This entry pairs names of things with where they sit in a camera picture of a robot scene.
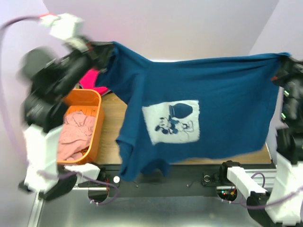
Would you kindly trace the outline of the blue t shirt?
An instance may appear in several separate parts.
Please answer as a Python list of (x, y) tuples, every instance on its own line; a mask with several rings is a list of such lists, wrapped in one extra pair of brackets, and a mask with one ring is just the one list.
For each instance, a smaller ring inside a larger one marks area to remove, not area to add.
[(189, 158), (222, 159), (260, 150), (276, 108), (271, 81), (288, 53), (153, 62), (115, 43), (105, 86), (126, 105), (116, 139), (119, 176), (160, 170)]

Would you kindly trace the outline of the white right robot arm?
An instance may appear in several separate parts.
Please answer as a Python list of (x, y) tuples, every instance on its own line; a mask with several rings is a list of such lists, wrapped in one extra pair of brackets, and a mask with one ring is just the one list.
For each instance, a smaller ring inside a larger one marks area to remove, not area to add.
[(232, 183), (240, 192), (251, 218), (263, 227), (301, 227), (303, 204), (303, 63), (285, 57), (272, 82), (284, 90), (277, 130), (276, 176), (271, 192), (258, 185), (237, 162), (222, 163), (221, 184)]

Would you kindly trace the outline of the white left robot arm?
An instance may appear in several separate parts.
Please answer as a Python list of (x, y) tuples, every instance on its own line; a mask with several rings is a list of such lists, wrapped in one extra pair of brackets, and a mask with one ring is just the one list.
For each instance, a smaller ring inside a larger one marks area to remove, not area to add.
[(80, 183), (111, 187), (105, 169), (92, 161), (75, 166), (58, 164), (57, 144), (70, 107), (67, 96), (89, 69), (107, 69), (115, 46), (83, 36), (68, 39), (65, 45), (70, 53), (61, 59), (44, 47), (29, 51), (23, 58), (22, 73), (31, 81), (23, 102), (28, 166), (18, 187), (35, 192), (44, 201), (64, 196)]

